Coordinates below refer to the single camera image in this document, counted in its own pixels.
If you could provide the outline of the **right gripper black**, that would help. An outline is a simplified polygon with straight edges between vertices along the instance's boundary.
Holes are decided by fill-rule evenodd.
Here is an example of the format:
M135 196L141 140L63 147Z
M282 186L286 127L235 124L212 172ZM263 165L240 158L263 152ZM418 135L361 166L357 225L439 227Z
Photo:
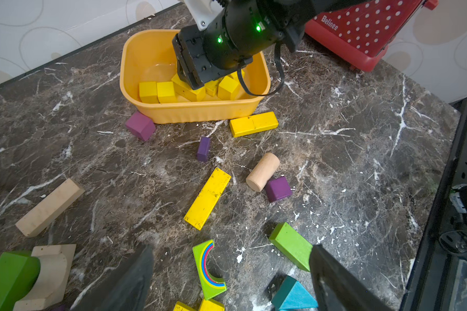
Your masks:
M253 56L274 46L281 90L285 83L281 47L296 48L295 1L219 1L223 11L204 31L197 24L173 38L180 79L192 89L231 73L241 74Z

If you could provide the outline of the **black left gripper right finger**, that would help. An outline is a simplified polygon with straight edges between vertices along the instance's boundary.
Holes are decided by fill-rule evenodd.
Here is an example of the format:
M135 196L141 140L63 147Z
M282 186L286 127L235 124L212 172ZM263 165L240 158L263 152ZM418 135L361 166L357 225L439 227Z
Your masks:
M325 286L345 310L390 310L320 244L312 247L310 273L319 310L329 310Z

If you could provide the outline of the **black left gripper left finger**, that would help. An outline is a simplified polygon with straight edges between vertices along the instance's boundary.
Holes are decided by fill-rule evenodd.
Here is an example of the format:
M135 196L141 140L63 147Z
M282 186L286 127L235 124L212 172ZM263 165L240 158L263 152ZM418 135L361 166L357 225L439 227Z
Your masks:
M153 247L141 245L73 310L143 310L153 276Z

